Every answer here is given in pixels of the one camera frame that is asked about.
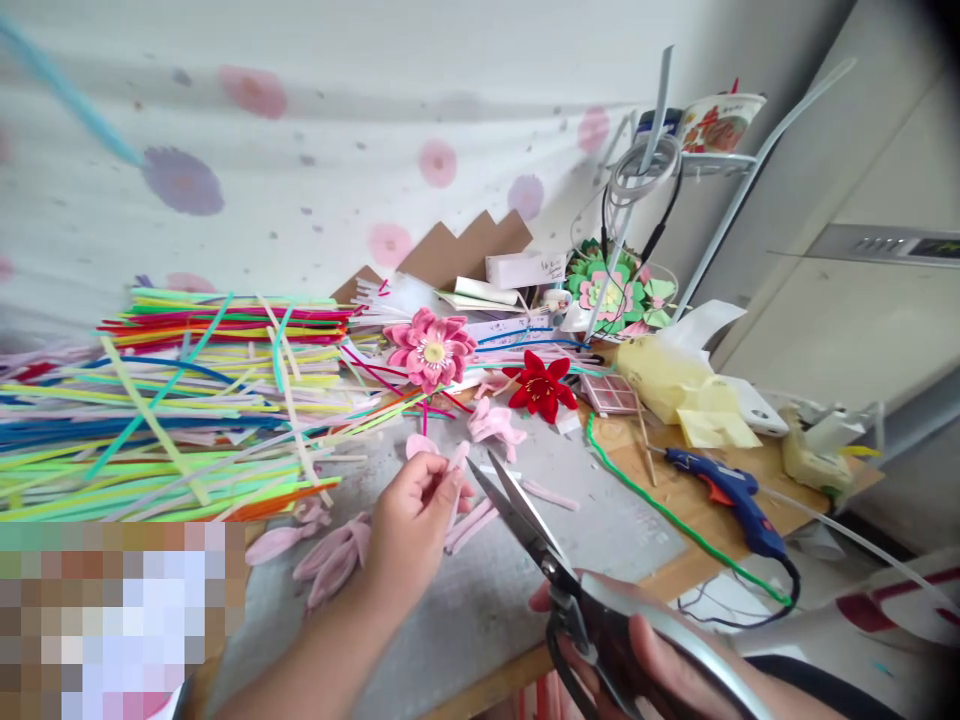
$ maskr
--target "table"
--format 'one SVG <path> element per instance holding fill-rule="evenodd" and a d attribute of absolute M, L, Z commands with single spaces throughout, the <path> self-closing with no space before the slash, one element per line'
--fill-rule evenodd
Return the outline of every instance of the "table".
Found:
<path fill-rule="evenodd" d="M 590 409 L 581 403 L 580 417 L 584 426 L 589 414 Z M 651 444 L 658 447 L 684 447 L 683 435 L 679 427 L 651 426 L 650 417 L 648 416 L 647 419 L 647 433 Z M 646 489 L 657 502 L 669 507 L 714 547 L 734 560 L 742 560 L 751 554 L 743 542 L 742 531 L 729 510 L 708 502 L 708 491 L 701 481 L 681 474 L 664 463 L 662 457 L 656 454 L 653 463 L 657 475 L 657 486 L 654 487 L 646 470 L 640 428 L 636 418 L 629 416 L 597 418 L 594 422 L 594 436 L 610 459 L 625 474 Z M 753 474 L 760 484 L 799 500 L 818 512 L 826 512 L 829 509 L 826 497 L 810 488 L 798 485 L 784 474 L 780 440 L 776 438 L 762 438 L 762 440 L 763 446 L 759 448 L 711 450 L 705 454 L 721 460 L 730 467 Z M 850 462 L 860 467 L 857 461 L 850 460 Z M 867 468 L 860 478 L 857 491 L 873 485 L 881 477 L 878 471 Z M 615 478 L 611 478 L 611 481 L 617 482 Z M 756 497 L 758 505 L 782 535 L 788 535 L 810 521 L 809 516 L 800 510 L 776 503 L 763 493 Z M 248 541 L 252 542 L 258 534 L 256 530 L 252 531 L 248 535 Z M 639 583 L 640 586 L 666 602 L 709 580 L 722 569 L 723 566 L 720 563 L 696 547 L 693 541 L 686 538 L 686 542 L 688 545 L 686 553 L 655 575 L 642 580 Z M 188 720 L 203 718 L 206 700 L 219 669 L 219 660 L 219 655 L 210 658 L 197 671 L 193 691 L 185 706 L 185 717 Z M 495 673 L 434 709 L 425 718 L 447 720 L 472 717 L 532 683 L 551 669 L 546 646 L 541 645 L 510 660 Z"/>

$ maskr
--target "glue gun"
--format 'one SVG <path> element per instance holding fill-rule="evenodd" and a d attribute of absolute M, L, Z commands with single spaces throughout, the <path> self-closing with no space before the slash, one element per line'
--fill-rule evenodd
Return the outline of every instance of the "glue gun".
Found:
<path fill-rule="evenodd" d="M 731 470 L 721 462 L 685 450 L 663 450 L 653 445 L 647 447 L 661 453 L 677 470 L 703 480 L 710 488 L 710 500 L 726 505 L 733 512 L 743 528 L 747 547 L 752 552 L 778 560 L 786 556 L 783 538 L 751 497 L 760 488 L 753 475 L 742 470 Z"/>

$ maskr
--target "brown cardboard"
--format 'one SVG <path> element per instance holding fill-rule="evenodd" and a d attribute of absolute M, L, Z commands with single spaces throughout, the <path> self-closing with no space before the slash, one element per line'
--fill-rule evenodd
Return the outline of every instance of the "brown cardboard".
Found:
<path fill-rule="evenodd" d="M 485 211 L 459 238 L 446 225 L 437 223 L 397 269 L 439 290 L 453 290 L 457 276 L 486 280 L 487 255 L 521 252 L 532 241 L 533 236 L 516 211 L 499 225 Z"/>
<path fill-rule="evenodd" d="M 376 283 L 377 285 L 383 282 L 383 278 L 377 275 L 373 271 L 373 268 L 371 268 L 369 265 L 364 265 L 362 268 L 360 268 L 360 270 L 354 273 L 352 278 L 341 285 L 331 297 L 341 305 L 349 304 L 353 298 L 357 296 L 357 278 L 363 278 L 364 280 Z"/>

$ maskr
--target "cutting mat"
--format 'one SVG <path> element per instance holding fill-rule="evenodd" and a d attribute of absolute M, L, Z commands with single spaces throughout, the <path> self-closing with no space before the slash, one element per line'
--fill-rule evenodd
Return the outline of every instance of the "cutting mat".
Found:
<path fill-rule="evenodd" d="M 514 424 L 530 436 L 517 448 L 518 462 L 510 469 L 580 502 L 578 512 L 569 512 L 532 499 L 575 566 L 635 582 L 683 553 L 677 532 L 603 468 L 587 451 L 582 435 L 562 437 L 538 417 L 517 418 Z M 407 436 L 418 428 L 419 420 L 405 418 L 385 429 L 381 442 L 343 449 L 369 454 L 366 463 L 331 463 L 324 468 L 321 475 L 344 476 L 334 492 L 334 527 L 372 509 L 403 462 Z M 445 454 L 452 454 L 457 443 L 469 437 L 462 416 L 431 420 L 428 434 Z M 496 440 L 474 446 L 470 453 L 474 462 L 489 463 L 487 447 L 502 450 Z M 291 572 L 315 542 L 301 543 L 253 569 L 246 622 L 224 650 L 208 716 L 278 658 L 297 635 L 306 593 L 300 593 Z M 501 521 L 484 529 L 456 556 L 445 557 L 437 579 L 400 629 L 353 717 L 419 717 L 542 642 L 544 618 L 527 608 L 541 579 Z"/>

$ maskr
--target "paper bowl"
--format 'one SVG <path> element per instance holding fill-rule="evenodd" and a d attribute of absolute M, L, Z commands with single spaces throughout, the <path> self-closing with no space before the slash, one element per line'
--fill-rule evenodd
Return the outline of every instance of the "paper bowl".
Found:
<path fill-rule="evenodd" d="M 688 153 L 732 153 L 767 99 L 762 95 L 711 95 L 683 111 L 677 138 Z"/>

